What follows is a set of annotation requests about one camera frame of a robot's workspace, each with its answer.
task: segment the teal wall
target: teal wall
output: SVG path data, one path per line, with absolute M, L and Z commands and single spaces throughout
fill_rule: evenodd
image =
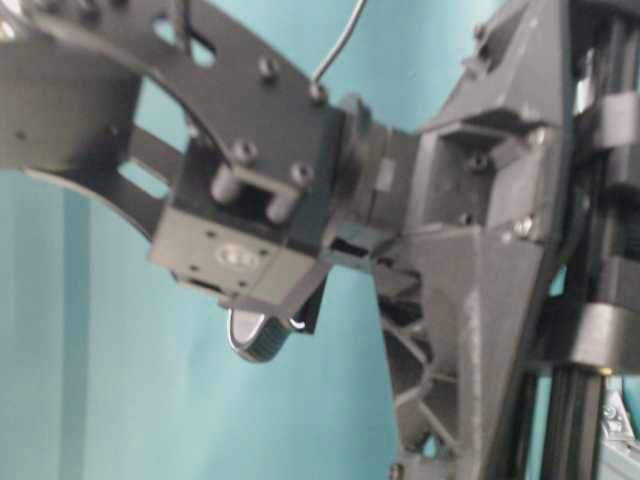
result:
M 352 2 L 216 2 L 311 72 Z M 495 0 L 371 0 L 326 77 L 382 122 L 439 108 Z M 153 87 L 138 121 L 182 148 L 182 116 Z M 371 279 L 337 269 L 317 335 L 252 366 L 224 314 L 145 261 L 101 205 L 0 176 L 0 479 L 386 478 L 395 432 Z

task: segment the bolt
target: bolt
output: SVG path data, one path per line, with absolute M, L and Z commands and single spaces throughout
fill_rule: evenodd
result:
M 313 181 L 313 168 L 306 163 L 294 163 L 291 166 L 291 180 L 301 188 L 306 188 Z
M 389 480 L 402 480 L 404 478 L 404 467 L 399 463 L 394 463 L 389 469 Z
M 533 229 L 533 218 L 526 217 L 518 220 L 513 226 L 513 231 L 520 238 L 527 238 Z
M 280 65 L 277 60 L 271 57 L 262 56 L 258 60 L 258 69 L 260 70 L 260 76 L 265 83 L 274 83 L 278 80 Z
M 606 418 L 607 420 L 613 420 L 618 415 L 618 412 L 611 405 L 607 405 L 606 407 L 604 407 L 602 414 L 604 415 L 604 418 Z
M 476 40 L 482 40 L 487 33 L 487 26 L 484 23 L 478 23 L 473 27 L 473 38 Z
M 76 0 L 78 13 L 83 20 L 94 22 L 100 17 L 100 10 L 95 0 Z
M 250 166 L 258 157 L 258 147 L 251 140 L 239 138 L 231 147 L 233 159 L 243 167 Z
M 467 163 L 467 169 L 471 173 L 484 173 L 489 169 L 489 157 L 487 155 L 477 153 L 474 154 Z
M 540 146 L 546 143 L 548 136 L 547 129 L 540 127 L 531 132 L 527 139 L 529 140 L 529 144 L 533 146 Z
M 35 0 L 34 4 L 38 10 L 46 13 L 57 12 L 60 8 L 58 0 Z
M 327 103 L 327 99 L 329 98 L 327 89 L 319 83 L 315 82 L 312 82 L 309 86 L 309 95 L 311 96 L 311 100 L 313 100 L 313 103 L 318 106 L 325 105 Z

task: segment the screw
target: screw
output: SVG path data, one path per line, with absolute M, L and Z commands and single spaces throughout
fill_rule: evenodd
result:
M 389 469 L 389 480 L 402 480 L 404 478 L 404 467 L 399 463 L 394 463 Z
M 248 167 L 257 158 L 258 147 L 251 140 L 239 138 L 233 143 L 231 153 L 235 161 L 244 167 Z
M 621 433 L 623 430 L 622 422 L 609 422 L 609 429 L 613 433 Z
M 467 169 L 471 173 L 483 173 L 489 168 L 489 157 L 484 154 L 477 153 L 473 155 L 467 163 Z
M 38 10 L 46 13 L 57 12 L 60 8 L 58 0 L 35 0 L 34 4 Z
M 458 217 L 458 223 L 460 225 L 471 225 L 471 222 L 473 222 L 473 216 L 470 213 L 463 213 Z
M 602 414 L 604 415 L 604 418 L 606 418 L 607 420 L 613 420 L 618 415 L 618 412 L 611 405 L 607 405 L 606 407 L 604 407 Z
M 529 143 L 533 146 L 544 145 L 548 138 L 548 132 L 546 128 L 536 128 L 533 132 L 529 134 L 527 139 Z
M 78 12 L 83 20 L 94 22 L 100 17 L 95 0 L 77 0 Z
M 260 76 L 265 83 L 274 83 L 278 80 L 280 65 L 274 58 L 265 56 L 260 57 L 258 60 L 258 69 L 260 70 Z
M 306 163 L 294 163 L 291 166 L 291 180 L 299 187 L 308 187 L 314 176 L 313 168 Z
M 325 105 L 327 103 L 327 99 L 329 98 L 327 89 L 319 83 L 315 82 L 311 83 L 311 85 L 309 86 L 309 95 L 311 96 L 313 103 L 318 106 Z
M 520 238 L 527 238 L 533 229 L 533 218 L 526 217 L 518 220 L 513 226 L 513 231 Z

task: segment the robotic arm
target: robotic arm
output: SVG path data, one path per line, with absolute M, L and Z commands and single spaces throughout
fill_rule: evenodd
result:
M 442 111 L 405 133 L 356 97 L 331 106 L 202 0 L 0 0 L 0 168 L 111 206 L 152 262 L 229 309 L 251 361 L 313 333 L 331 266 L 370 271 L 395 480 L 524 478 L 544 369 L 544 478 L 591 478 L 603 375 L 639 363 L 640 4 L 511 0 L 474 36 Z M 142 78 L 183 106 L 184 155 L 133 125 Z

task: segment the white cable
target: white cable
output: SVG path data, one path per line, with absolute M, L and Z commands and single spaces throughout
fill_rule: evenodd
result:
M 320 82 L 320 80 L 322 79 L 322 76 L 327 72 L 329 67 L 331 67 L 331 64 L 335 61 L 338 55 L 340 55 L 340 52 L 342 52 L 344 47 L 347 45 L 347 42 L 349 42 L 351 35 L 353 35 L 353 32 L 356 29 L 358 20 L 360 20 L 360 17 L 362 17 L 362 11 L 364 10 L 364 7 L 366 5 L 367 5 L 367 0 L 358 0 L 358 3 L 356 3 L 355 8 L 353 9 L 353 13 L 351 14 L 351 18 L 349 18 L 349 22 L 347 23 L 347 26 L 345 27 L 344 31 L 340 35 L 340 38 L 338 38 L 338 42 L 335 44 L 335 46 L 331 49 L 331 51 L 326 56 L 326 58 L 322 61 L 320 66 L 318 66 L 318 68 L 316 68 L 316 71 L 313 73 L 313 76 L 311 77 L 312 84 L 318 84 Z

